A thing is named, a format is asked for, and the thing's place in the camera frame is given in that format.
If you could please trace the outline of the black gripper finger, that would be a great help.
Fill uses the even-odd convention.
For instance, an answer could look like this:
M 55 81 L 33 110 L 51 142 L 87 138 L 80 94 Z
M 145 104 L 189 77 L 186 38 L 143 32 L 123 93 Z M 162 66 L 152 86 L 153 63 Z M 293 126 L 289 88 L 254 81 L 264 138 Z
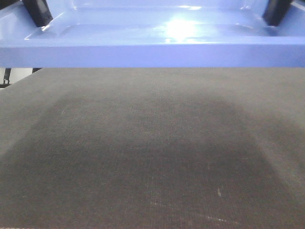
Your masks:
M 46 0 L 22 0 L 22 3 L 37 27 L 47 26 L 53 20 Z
M 269 0 L 263 13 L 268 26 L 278 26 L 288 12 L 292 0 Z

